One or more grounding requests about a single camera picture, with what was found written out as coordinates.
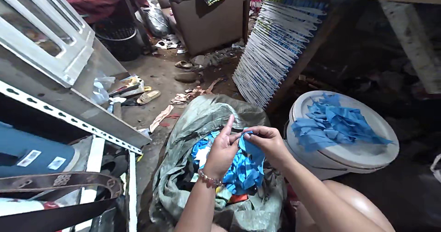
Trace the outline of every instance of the woman's left hand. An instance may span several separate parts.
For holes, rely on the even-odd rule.
[[[237,150],[239,150],[238,144],[241,133],[230,134],[233,121],[234,115],[232,114],[228,119],[227,125],[214,139],[214,143],[211,146],[207,162],[203,168],[204,173],[209,178],[222,179],[231,166]]]

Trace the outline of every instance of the bucket lid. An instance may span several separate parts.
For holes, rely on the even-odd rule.
[[[330,91],[311,91],[302,94],[291,108],[291,123],[296,118],[308,118],[308,105],[312,105],[312,99],[317,101],[323,98],[323,93],[327,95],[338,94]],[[360,101],[343,94],[339,95],[339,101],[343,107],[360,109],[372,130],[379,136],[393,141],[387,145],[366,143],[358,140],[356,144],[338,144],[319,150],[323,155],[354,168],[378,168],[392,162],[399,152],[398,139],[390,125],[367,105]]]

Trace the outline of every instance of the woman's right hand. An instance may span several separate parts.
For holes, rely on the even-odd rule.
[[[283,143],[282,136],[278,129],[266,126],[254,126],[246,128],[243,132],[252,131],[252,134],[246,133],[243,137],[250,143],[258,146],[265,153],[269,163],[279,169],[285,163],[292,161],[294,157]]]

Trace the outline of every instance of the brown belt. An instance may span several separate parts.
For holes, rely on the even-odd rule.
[[[73,190],[101,186],[110,191],[110,198],[86,204],[38,210],[0,217],[1,231],[54,232],[99,216],[115,204],[122,193],[118,178],[93,172],[64,172],[0,178],[0,193],[47,192],[38,200],[55,201]]]

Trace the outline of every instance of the gray sack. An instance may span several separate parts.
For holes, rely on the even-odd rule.
[[[193,145],[208,132],[221,129],[231,114],[233,129],[242,130],[256,125],[269,126],[263,109],[232,99],[226,95],[202,95],[190,102],[174,126],[165,149],[165,158],[153,179],[153,200],[150,219],[161,231],[172,231],[190,195],[176,187],[176,178],[184,174],[184,167]],[[283,177],[265,169],[263,183],[265,198],[256,194],[247,201],[228,205],[216,211],[214,221],[234,231],[277,231],[280,211],[286,196]]]

